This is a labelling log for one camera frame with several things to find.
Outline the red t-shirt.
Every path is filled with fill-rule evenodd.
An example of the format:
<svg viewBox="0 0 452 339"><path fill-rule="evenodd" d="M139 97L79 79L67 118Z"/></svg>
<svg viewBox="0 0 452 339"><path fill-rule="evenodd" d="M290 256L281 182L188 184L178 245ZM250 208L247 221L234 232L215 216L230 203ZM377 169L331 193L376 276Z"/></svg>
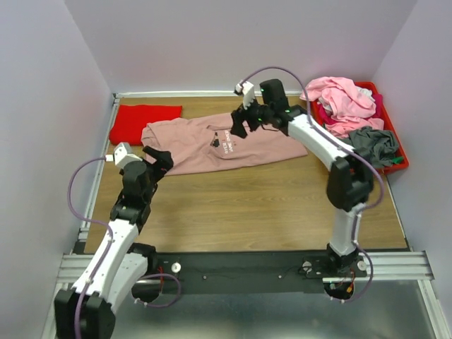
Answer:
<svg viewBox="0 0 452 339"><path fill-rule="evenodd" d="M140 145L142 130L149 123L173 120L182 116L182 106L169 105L120 105L109 142L117 145L126 142Z"/></svg>

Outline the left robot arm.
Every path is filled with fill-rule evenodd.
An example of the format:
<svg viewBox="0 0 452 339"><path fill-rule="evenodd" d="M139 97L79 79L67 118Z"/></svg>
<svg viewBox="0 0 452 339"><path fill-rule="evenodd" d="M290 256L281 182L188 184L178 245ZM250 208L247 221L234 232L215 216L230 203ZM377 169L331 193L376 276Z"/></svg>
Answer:
<svg viewBox="0 0 452 339"><path fill-rule="evenodd" d="M90 263L71 288L56 293L57 338L111 338L117 310L139 280L173 280L176 295L182 293L179 279L159 270L151 247L134 241L150 215L157 183L174 166L169 151L146 146L143 152L153 162L134 154L128 143L120 143L111 155L98 159L120 169L122 189Z"/></svg>

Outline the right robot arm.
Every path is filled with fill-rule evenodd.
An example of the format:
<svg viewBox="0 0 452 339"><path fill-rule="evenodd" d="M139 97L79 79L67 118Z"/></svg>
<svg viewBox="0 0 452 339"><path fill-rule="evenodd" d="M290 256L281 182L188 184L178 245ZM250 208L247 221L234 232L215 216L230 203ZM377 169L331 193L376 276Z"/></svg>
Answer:
<svg viewBox="0 0 452 339"><path fill-rule="evenodd" d="M326 252L304 260L307 275L339 277L359 262L357 233L362 210L373 191L373 174L359 153L323 130L300 105L291 105L278 79L261 84L263 103L258 103L254 85L248 81L236 84L234 93L242 98L231 114L231 133L246 138L248 133L269 125L300 142L328 170L326 195L335 208L333 236Z"/></svg>

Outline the dusty pink graphic t-shirt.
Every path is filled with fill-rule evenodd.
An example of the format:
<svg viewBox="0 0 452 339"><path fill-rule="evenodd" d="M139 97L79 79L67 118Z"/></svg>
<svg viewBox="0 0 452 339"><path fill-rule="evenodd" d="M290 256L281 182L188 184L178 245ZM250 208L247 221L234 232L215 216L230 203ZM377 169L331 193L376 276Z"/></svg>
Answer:
<svg viewBox="0 0 452 339"><path fill-rule="evenodd" d="M230 114L193 119L177 118L149 123L141 142L156 150L171 152L170 175L218 172L265 165L304 157L307 149L293 138L273 129L258 129L240 138L230 132Z"/></svg>

